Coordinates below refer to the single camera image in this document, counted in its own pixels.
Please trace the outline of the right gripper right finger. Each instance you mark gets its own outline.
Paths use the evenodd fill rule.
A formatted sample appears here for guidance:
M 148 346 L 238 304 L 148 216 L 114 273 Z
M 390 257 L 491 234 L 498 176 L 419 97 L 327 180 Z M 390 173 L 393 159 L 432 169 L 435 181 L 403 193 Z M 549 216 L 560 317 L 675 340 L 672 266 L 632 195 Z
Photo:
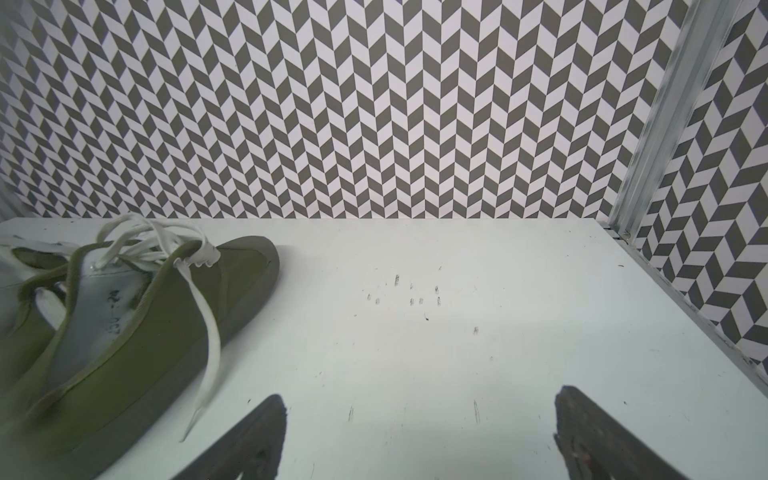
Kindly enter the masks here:
M 562 387 L 555 409 L 554 441 L 569 478 L 686 478 L 578 388 Z

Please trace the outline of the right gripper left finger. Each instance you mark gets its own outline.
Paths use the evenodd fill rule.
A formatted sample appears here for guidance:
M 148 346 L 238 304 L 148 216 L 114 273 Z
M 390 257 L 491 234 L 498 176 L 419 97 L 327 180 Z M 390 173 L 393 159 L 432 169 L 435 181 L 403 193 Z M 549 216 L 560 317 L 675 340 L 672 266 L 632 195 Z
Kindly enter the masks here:
M 286 429 L 283 400 L 270 395 L 174 479 L 275 479 Z

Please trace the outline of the green shoe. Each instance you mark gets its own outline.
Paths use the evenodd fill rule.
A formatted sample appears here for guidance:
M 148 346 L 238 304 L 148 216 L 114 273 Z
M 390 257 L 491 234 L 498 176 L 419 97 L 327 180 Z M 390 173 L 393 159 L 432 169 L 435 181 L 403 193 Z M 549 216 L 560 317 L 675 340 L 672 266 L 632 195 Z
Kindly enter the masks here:
M 263 236 L 212 243 L 196 226 L 127 214 L 93 243 L 25 249 L 46 262 L 18 290 L 1 366 L 1 475 L 92 479 L 191 382 L 204 415 L 226 343 L 268 301 L 279 253 Z

